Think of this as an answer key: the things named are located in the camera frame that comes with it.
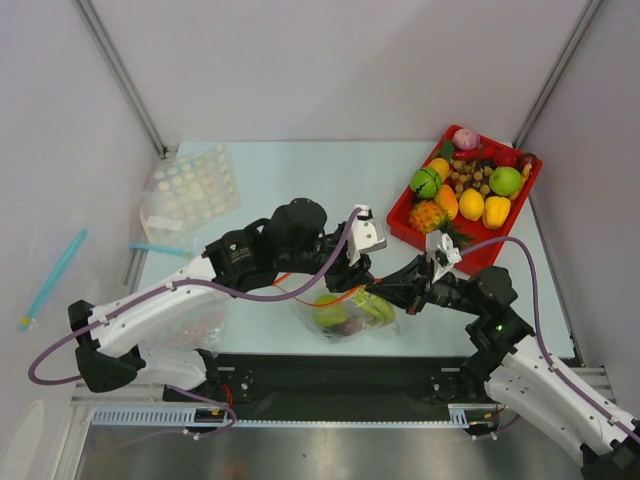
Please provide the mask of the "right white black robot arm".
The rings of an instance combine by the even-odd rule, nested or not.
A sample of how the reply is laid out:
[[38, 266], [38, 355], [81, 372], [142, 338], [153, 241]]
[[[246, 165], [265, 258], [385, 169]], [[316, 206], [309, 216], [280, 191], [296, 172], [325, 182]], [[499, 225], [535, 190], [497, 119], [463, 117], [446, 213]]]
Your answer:
[[543, 349], [511, 306], [517, 294], [506, 269], [437, 278], [434, 261], [419, 255], [366, 289], [409, 314], [433, 304], [474, 315], [465, 329], [476, 351], [461, 368], [469, 399], [489, 397], [513, 410], [569, 455], [585, 479], [638, 478], [638, 418]]

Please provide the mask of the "green toy pear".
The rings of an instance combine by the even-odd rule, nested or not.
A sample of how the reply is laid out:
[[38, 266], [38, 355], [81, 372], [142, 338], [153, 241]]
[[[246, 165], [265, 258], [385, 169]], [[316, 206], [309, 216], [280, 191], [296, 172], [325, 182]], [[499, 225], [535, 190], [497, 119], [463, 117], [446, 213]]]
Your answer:
[[315, 300], [312, 316], [317, 325], [325, 328], [347, 321], [348, 312], [335, 295], [325, 294]]

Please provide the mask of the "clear bag with orange zipper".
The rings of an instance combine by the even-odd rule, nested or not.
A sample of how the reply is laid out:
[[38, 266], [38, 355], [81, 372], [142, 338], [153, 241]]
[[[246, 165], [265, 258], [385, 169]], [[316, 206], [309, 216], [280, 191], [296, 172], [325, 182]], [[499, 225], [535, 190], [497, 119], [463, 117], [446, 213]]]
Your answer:
[[410, 329], [410, 322], [397, 307], [363, 286], [335, 293], [329, 291], [324, 280], [319, 280], [285, 304], [310, 333], [327, 342], [400, 337]]

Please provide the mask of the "toy green onion leek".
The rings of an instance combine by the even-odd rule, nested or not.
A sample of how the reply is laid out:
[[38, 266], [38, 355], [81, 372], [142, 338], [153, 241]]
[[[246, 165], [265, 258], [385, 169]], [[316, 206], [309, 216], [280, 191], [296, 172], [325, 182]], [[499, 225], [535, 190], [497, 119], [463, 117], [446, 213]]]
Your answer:
[[374, 319], [375, 324], [389, 325], [395, 322], [394, 307], [386, 300], [365, 290], [358, 290], [351, 301]]

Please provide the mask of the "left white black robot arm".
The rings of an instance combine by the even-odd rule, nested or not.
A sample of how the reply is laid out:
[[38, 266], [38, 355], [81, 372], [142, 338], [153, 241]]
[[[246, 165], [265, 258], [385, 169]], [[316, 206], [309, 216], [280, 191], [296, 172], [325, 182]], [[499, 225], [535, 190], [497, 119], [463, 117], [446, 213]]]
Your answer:
[[81, 379], [94, 393], [139, 379], [211, 399], [220, 388], [212, 354], [157, 346], [153, 334], [216, 302], [263, 302], [267, 298], [259, 289], [284, 273], [307, 274], [312, 283], [324, 281], [334, 292], [372, 283], [368, 255], [386, 245], [380, 221], [359, 206], [332, 233], [326, 232], [326, 222], [319, 204], [294, 199], [271, 217], [226, 233], [161, 282], [103, 306], [72, 304], [72, 329], [89, 329], [75, 350]]

